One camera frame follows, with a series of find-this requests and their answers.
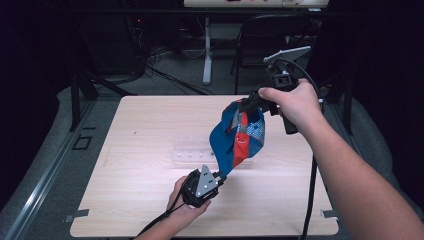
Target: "table leg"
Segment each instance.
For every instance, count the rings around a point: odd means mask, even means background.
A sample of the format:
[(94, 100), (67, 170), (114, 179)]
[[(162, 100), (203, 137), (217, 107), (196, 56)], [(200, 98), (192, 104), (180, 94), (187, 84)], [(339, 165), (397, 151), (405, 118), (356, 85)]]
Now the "table leg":
[(212, 53), (211, 53), (211, 36), (209, 18), (205, 19), (205, 67), (203, 69), (203, 84), (211, 83), (212, 73)]

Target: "wooden tabletop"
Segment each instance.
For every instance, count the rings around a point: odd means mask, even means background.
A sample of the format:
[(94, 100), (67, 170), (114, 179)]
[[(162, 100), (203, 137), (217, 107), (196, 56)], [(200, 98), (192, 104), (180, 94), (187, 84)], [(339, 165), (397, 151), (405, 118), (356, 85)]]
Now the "wooden tabletop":
[[(217, 171), (209, 134), (222, 110), (241, 97), (122, 98), (79, 206), (89, 209), (88, 216), (74, 219), (72, 236), (133, 237), (166, 210), (177, 179), (201, 169), (203, 163)], [(302, 233), (311, 149), (302, 135), (285, 134), (280, 117), (265, 113), (265, 122), (263, 149), (228, 175), (206, 213), (178, 236)], [(322, 210), (330, 209), (318, 173), (310, 235), (337, 232), (336, 221), (322, 216)]]
[(185, 7), (203, 8), (326, 8), (328, 0), (184, 0)]

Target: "fabric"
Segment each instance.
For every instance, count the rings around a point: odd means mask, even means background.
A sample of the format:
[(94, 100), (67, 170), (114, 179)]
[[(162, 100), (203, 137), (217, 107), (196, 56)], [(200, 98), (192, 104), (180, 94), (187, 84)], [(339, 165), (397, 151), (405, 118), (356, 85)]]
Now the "fabric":
[(246, 158), (255, 156), (264, 145), (265, 120), (262, 110), (240, 113), (240, 101), (232, 102), (224, 109), (221, 122), (209, 137), (221, 177), (226, 177)]

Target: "left hand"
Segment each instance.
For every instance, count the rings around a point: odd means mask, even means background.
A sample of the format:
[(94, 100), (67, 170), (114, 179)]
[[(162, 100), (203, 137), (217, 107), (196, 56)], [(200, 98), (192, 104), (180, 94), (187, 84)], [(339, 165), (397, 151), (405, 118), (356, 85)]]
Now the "left hand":
[[(172, 205), (172, 203), (175, 201), (175, 198), (177, 197), (178, 192), (180, 191), (184, 180), (187, 178), (187, 176), (181, 177), (174, 186), (174, 191), (172, 191), (171, 195), (169, 196), (168, 206), (166, 209), (169, 209)], [(180, 206), (183, 204), (183, 198), (180, 196), (177, 200), (177, 203), (175, 204), (175, 207)], [(186, 204), (184, 204), (179, 209), (172, 212), (167, 219), (164, 219), (163, 221), (170, 221), (172, 222), (173, 226), (175, 226), (175, 230), (177, 232), (180, 232), (184, 228), (188, 227), (196, 218), (198, 218), (200, 215), (202, 215), (206, 209), (211, 204), (211, 201), (206, 201), (200, 208), (192, 208)]]

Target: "hand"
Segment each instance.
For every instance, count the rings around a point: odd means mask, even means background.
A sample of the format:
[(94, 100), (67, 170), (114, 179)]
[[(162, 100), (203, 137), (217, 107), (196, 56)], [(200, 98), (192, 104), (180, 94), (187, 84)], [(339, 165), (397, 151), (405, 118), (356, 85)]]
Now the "hand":
[(284, 115), (294, 124), (300, 133), (308, 125), (322, 118), (317, 94), (308, 80), (299, 79), (299, 85), (291, 92), (274, 88), (259, 89), (259, 96), (277, 103)]
[[(168, 206), (166, 209), (169, 209), (172, 203), (175, 201), (175, 198), (177, 197), (177, 194), (180, 191), (184, 183), (184, 180), (186, 178), (187, 176), (181, 177), (175, 183), (174, 191), (169, 196)], [(183, 203), (184, 203), (183, 199), (180, 196), (174, 208), (177, 208)], [(182, 207), (172, 212), (171, 215), (169, 215), (169, 217), (163, 221), (172, 222), (173, 226), (175, 226), (175, 230), (177, 232), (180, 232), (181, 230), (189, 226), (196, 218), (202, 215), (206, 211), (206, 209), (209, 207), (210, 204), (211, 204), (210, 200), (206, 201), (200, 208), (191, 208), (190, 206), (184, 204)]]

